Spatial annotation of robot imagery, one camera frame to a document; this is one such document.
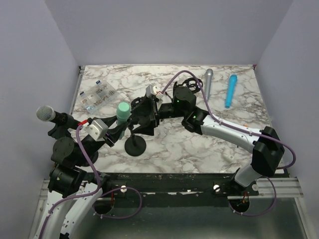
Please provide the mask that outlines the grey microphone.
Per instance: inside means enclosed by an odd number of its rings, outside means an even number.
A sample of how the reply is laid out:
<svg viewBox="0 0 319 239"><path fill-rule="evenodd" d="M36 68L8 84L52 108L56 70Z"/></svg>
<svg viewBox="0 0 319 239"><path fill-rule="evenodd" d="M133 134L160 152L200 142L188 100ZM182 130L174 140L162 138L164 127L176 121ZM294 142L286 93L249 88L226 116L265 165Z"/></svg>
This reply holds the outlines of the grey microphone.
<svg viewBox="0 0 319 239"><path fill-rule="evenodd" d="M212 79L213 79L213 70L209 68L205 72L205 84L204 84L204 93L205 93L205 98L207 100L210 97Z"/></svg>

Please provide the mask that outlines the black round-base clip stand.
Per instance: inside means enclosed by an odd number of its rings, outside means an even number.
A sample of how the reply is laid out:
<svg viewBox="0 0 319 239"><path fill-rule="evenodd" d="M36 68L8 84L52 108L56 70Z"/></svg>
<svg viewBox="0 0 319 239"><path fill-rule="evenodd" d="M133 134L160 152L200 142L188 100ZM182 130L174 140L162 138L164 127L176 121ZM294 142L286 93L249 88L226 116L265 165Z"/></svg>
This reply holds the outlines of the black round-base clip stand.
<svg viewBox="0 0 319 239"><path fill-rule="evenodd" d="M130 137L125 141L125 152L133 157L142 155L147 147L146 141L138 135L133 133L134 125L128 122L128 129Z"/></svg>

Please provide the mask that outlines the teal microphone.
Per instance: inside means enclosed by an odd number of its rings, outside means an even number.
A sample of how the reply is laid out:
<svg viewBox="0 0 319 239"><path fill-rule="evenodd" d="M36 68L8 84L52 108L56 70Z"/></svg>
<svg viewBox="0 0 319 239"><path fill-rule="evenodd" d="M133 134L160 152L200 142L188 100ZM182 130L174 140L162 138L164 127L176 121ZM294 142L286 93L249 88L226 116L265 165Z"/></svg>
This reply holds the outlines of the teal microphone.
<svg viewBox="0 0 319 239"><path fill-rule="evenodd" d="M117 125L126 123L131 115L131 105L127 102L119 103L116 109Z"/></svg>

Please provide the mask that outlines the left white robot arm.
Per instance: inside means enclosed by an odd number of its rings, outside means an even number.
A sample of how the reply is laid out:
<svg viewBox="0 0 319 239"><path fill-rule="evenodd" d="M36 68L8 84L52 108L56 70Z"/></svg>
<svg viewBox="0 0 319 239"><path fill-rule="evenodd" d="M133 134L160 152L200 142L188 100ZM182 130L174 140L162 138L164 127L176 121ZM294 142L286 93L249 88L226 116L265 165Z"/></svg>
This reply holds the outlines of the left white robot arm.
<svg viewBox="0 0 319 239"><path fill-rule="evenodd" d="M47 201L34 238L70 239L98 197L110 193L110 183L100 178L94 162L104 144L114 146L128 122L111 128L116 116L79 122L56 111L38 118L55 124L48 135L56 142Z"/></svg>

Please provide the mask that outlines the blue microphone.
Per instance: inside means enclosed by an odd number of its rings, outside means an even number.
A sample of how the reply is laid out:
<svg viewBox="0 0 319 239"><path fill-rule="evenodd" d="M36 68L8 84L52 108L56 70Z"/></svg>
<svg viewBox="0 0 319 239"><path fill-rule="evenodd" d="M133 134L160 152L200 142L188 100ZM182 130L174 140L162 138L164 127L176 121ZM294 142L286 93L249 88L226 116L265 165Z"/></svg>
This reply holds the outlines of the blue microphone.
<svg viewBox="0 0 319 239"><path fill-rule="evenodd" d="M237 79L237 75L231 75L229 77L227 95L225 99L225 107L227 109L231 107Z"/></svg>

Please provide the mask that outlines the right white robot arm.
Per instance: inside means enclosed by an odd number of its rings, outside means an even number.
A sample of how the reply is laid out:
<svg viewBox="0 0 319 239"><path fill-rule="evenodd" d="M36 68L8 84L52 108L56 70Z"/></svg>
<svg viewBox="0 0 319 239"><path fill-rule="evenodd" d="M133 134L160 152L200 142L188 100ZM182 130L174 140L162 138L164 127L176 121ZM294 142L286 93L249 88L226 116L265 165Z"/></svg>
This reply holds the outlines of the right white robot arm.
<svg viewBox="0 0 319 239"><path fill-rule="evenodd" d="M147 93L134 99L131 107L131 123L138 125L133 133L153 135L160 120L183 118L181 124L189 132L220 138L251 153L251 161L239 168L229 183L235 195L241 195L260 177L273 176L285 152L273 128L249 128L212 117L196 106L196 96L188 87L176 88L171 103L162 103L159 94Z"/></svg>

